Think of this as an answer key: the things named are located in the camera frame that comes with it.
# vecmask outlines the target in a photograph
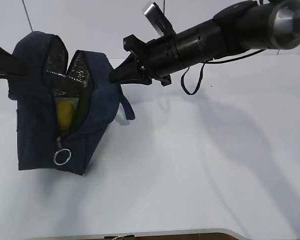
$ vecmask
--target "yellow object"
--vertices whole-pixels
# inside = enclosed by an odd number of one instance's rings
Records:
[[[68,101],[57,102],[56,113],[61,132],[69,131],[71,122],[76,113],[74,105]]]

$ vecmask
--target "black wire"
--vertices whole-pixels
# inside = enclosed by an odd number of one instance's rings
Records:
[[[198,83],[195,87],[195,90],[193,92],[189,92],[188,89],[186,88],[185,86],[185,75],[187,74],[187,72],[190,70],[190,67],[188,67],[188,69],[185,71],[185,73],[182,75],[181,77],[181,87],[183,89],[183,91],[188,94],[188,95],[195,95],[199,89],[200,89],[200,85],[201,85],[201,82],[202,82],[202,79],[204,78],[204,67],[205,67],[205,63],[202,65],[201,67],[201,70],[200,70],[200,76],[199,76],[199,80],[198,80]]]
[[[232,58],[232,59],[224,60],[224,61],[204,61],[203,64],[226,64],[226,63],[238,61],[238,60],[241,60],[241,59],[249,58],[253,55],[262,53],[263,51],[265,51],[265,50],[258,50],[258,51],[255,51],[253,53],[250,53],[250,54],[247,54],[247,55],[244,55],[244,56],[240,56],[240,57],[236,57],[236,58]]]
[[[225,64],[225,63],[230,63],[230,62],[238,61],[238,60],[241,60],[241,59],[249,58],[249,57],[251,57],[253,55],[262,53],[263,51],[265,51],[265,50],[258,50],[258,51],[255,51],[253,53],[250,53],[250,54],[247,54],[247,55],[244,55],[244,56],[240,56],[240,57],[236,57],[236,58],[232,58],[232,59],[224,60],[224,61],[204,61],[204,62],[202,62],[203,64],[202,64],[202,67],[201,67],[201,70],[200,70],[199,80],[198,80],[198,83],[197,83],[197,85],[195,87],[195,90],[193,92],[189,92],[188,89],[185,86],[185,76],[186,76],[187,72],[189,72],[189,70],[190,70],[190,67],[188,67],[188,69],[185,71],[185,73],[181,77],[181,87],[182,87],[183,91],[186,94],[191,95],[191,96],[195,95],[199,91],[201,82],[202,82],[202,80],[204,78],[204,67],[205,67],[206,64]]]

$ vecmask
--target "navy blue bag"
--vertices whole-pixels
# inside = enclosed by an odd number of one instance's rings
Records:
[[[106,55],[78,50],[67,71],[68,52],[61,39],[38,31],[23,38],[13,55],[24,60],[28,68],[26,79],[8,79],[8,97],[17,101],[19,170],[49,168],[83,175],[119,104],[127,120],[135,119],[121,86],[109,83],[113,68]],[[62,135],[57,121],[56,89],[49,84],[47,71],[78,75],[80,64],[86,65],[93,83],[89,109],[78,127]]]

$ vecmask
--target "white tabletop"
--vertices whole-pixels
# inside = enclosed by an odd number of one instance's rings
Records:
[[[0,240],[214,231],[300,239],[300,56],[209,65],[195,96],[180,76],[167,87],[124,86],[136,120],[119,111],[85,176],[18,171],[16,105],[0,80]]]

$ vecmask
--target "bag strap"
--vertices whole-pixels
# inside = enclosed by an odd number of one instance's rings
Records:
[[[130,102],[128,101],[128,99],[126,98],[124,93],[122,92],[121,86],[119,86],[119,102],[121,103],[121,105],[123,107],[125,118],[127,120],[134,120],[136,118],[135,112],[132,109]]]

